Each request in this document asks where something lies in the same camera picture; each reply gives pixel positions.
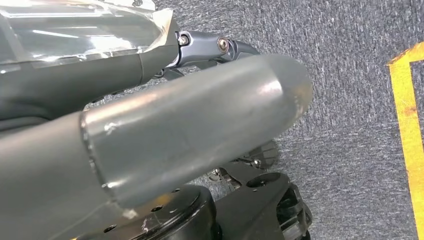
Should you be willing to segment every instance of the gray carpet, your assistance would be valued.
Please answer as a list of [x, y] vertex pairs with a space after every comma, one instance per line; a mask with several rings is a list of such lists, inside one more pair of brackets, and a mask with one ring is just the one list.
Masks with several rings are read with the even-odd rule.
[[[312, 239], [418, 239], [387, 63], [424, 41], [424, 1], [156, 3], [173, 8], [184, 30], [225, 34], [307, 66], [314, 100], [278, 138], [275, 169], [309, 204]], [[412, 64], [412, 72], [424, 114], [424, 64]], [[209, 187], [217, 198], [225, 194]]]

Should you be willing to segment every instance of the yellow floor tape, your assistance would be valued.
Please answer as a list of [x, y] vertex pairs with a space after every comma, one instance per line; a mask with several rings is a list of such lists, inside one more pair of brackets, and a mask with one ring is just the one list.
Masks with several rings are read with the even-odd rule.
[[389, 64], [394, 104], [409, 181], [418, 239], [424, 240], [424, 150], [411, 73], [411, 63], [424, 60], [424, 42]]

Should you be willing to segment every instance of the black plastic part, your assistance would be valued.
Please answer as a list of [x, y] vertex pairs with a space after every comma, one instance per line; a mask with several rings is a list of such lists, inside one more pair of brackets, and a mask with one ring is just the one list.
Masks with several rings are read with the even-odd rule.
[[[222, 240], [298, 240], [307, 236], [311, 212], [286, 175], [264, 173], [240, 162], [221, 169], [241, 184], [215, 203]], [[286, 201], [295, 204], [279, 204]]]
[[119, 219], [112, 227], [77, 240], [219, 240], [216, 208], [209, 190], [184, 185], [135, 209], [140, 217]]
[[140, 84], [138, 54], [11, 71], [0, 77], [1, 122], [24, 117], [53, 120], [102, 96]]
[[278, 172], [240, 162], [220, 168], [238, 189], [217, 202], [203, 186], [184, 185], [135, 209], [135, 220], [77, 240], [310, 240], [311, 212], [296, 185]]

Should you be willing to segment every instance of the bolt head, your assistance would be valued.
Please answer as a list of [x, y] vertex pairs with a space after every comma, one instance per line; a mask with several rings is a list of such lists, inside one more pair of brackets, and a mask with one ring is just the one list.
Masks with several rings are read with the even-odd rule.
[[189, 38], [187, 36], [184, 36], [184, 35], [178, 37], [177, 40], [178, 40], [178, 44], [180, 46], [187, 45], [189, 43]]
[[226, 37], [220, 37], [218, 39], [218, 48], [221, 52], [226, 53], [228, 52], [228, 48], [230, 47], [228, 43], [228, 39]]

